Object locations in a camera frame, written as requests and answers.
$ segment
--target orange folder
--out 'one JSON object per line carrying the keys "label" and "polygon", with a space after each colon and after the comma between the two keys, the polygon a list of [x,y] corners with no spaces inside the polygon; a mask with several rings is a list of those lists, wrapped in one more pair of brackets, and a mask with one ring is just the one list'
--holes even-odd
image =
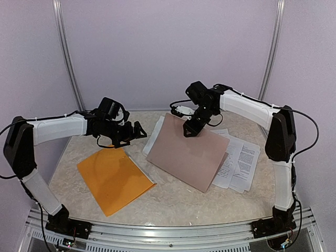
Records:
{"label": "orange folder", "polygon": [[102,149],[79,163],[77,168],[106,216],[155,185],[122,148]]}

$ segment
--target vertical metal pole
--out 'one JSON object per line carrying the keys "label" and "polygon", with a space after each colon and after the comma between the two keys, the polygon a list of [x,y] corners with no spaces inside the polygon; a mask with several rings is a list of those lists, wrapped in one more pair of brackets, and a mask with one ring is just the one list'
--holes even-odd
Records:
{"label": "vertical metal pole", "polygon": [[77,85],[75,73],[74,73],[74,68],[72,66],[71,58],[70,58],[70,53],[69,53],[69,48],[67,44],[67,38],[65,34],[65,28],[64,28],[64,22],[63,22],[63,16],[62,16],[62,8],[61,8],[61,2],[60,0],[52,0],[53,6],[54,6],[54,12],[55,12],[55,18],[56,18],[56,25],[57,25],[57,30],[58,30],[58,35],[61,43],[61,49],[63,52],[63,57],[64,61],[66,64],[66,68],[68,71],[68,75],[70,78],[70,83],[72,90],[74,92],[75,98],[76,98],[76,103],[77,107],[80,111],[85,110],[85,106],[82,100],[82,97],[80,95],[80,91]]}
{"label": "vertical metal pole", "polygon": [[267,91],[267,87],[268,87],[268,84],[269,84],[269,79],[270,79],[270,76],[271,76],[271,72],[272,72],[272,68],[273,68],[273,64],[274,64],[274,60],[275,60],[275,55],[276,55],[277,48],[278,48],[282,19],[283,19],[283,16],[284,16],[284,12],[283,12],[284,7],[285,7],[285,0],[278,0],[278,8],[277,8],[276,18],[275,18],[275,23],[274,23],[271,48],[270,48],[270,51],[269,51],[269,54],[268,54],[266,70],[265,70],[265,73],[264,73],[260,93],[259,93],[259,96],[258,96],[259,100],[264,100],[265,95],[266,95],[266,91]]}

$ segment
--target marble table surface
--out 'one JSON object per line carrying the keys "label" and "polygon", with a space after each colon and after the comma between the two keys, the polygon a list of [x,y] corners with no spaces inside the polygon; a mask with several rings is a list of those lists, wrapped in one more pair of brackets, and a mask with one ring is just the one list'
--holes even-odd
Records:
{"label": "marble table surface", "polygon": [[[165,113],[131,112],[129,120],[140,121],[150,135],[159,117]],[[137,139],[124,149],[157,185],[112,216],[105,217],[77,170],[79,162],[100,150],[91,136],[70,139],[49,187],[68,208],[71,217],[89,221],[145,226],[194,226],[270,216],[275,184],[272,164],[264,151],[265,139],[257,124],[230,112],[223,112],[223,117],[219,126],[210,129],[228,129],[230,135],[261,147],[249,192],[241,194],[211,185],[206,193],[202,193],[146,161],[142,149],[148,138]],[[110,144],[110,141],[102,138],[101,143]]]}

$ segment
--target white paper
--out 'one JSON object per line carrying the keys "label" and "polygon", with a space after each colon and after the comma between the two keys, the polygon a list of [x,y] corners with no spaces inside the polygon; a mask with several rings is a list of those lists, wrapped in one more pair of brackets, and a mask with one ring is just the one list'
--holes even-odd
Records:
{"label": "white paper", "polygon": [[151,149],[152,149],[152,147],[155,143],[155,140],[160,133],[160,130],[161,130],[161,127],[162,127],[162,124],[163,124],[163,120],[164,120],[164,117],[160,116],[159,120],[156,122],[154,130],[153,130],[151,136],[149,137],[147,144],[145,145],[145,147],[142,150],[142,154],[144,156],[147,156],[148,153],[151,151]]}
{"label": "white paper", "polygon": [[246,141],[243,141],[243,143],[244,146],[229,187],[234,190],[250,191],[260,155],[260,146]]}
{"label": "white paper", "polygon": [[[228,133],[226,133],[227,130],[221,130],[220,132],[223,133],[220,133],[219,135],[229,138]],[[230,139],[229,145],[226,149],[228,156],[212,181],[212,184],[221,188],[229,187],[236,165],[238,163],[238,159],[240,157],[241,150],[243,149],[243,145],[244,144],[239,139]]]}

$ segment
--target paper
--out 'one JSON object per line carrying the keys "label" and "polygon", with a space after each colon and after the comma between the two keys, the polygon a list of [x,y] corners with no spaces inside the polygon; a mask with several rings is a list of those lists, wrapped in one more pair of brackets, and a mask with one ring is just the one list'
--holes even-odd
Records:
{"label": "paper", "polygon": [[[229,138],[227,130],[213,130],[213,132],[223,137]],[[221,188],[229,187],[243,145],[244,144],[237,139],[230,139],[230,143],[226,149],[226,153],[228,154],[228,156],[212,182],[214,185],[217,185]]]}
{"label": "paper", "polygon": [[122,148],[102,149],[77,167],[106,216],[114,214],[155,185]]}
{"label": "paper", "polygon": [[167,113],[147,160],[171,175],[206,192],[224,163],[229,139],[203,129],[193,138],[183,135],[185,121]]}
{"label": "paper", "polygon": [[238,164],[229,186],[231,189],[243,189],[250,191],[254,173],[260,155],[260,146],[241,140],[244,143],[240,153]]}
{"label": "paper", "polygon": [[163,120],[164,120],[164,117],[160,116],[159,120],[156,122],[154,130],[153,130],[151,136],[149,137],[147,144],[145,145],[145,147],[142,150],[142,154],[144,156],[147,156],[148,153],[151,151],[151,149],[153,147],[153,144],[155,143],[155,140],[158,137],[157,135],[159,135],[159,133],[160,133],[160,130],[161,130],[161,127],[162,127],[162,124],[163,124]]}

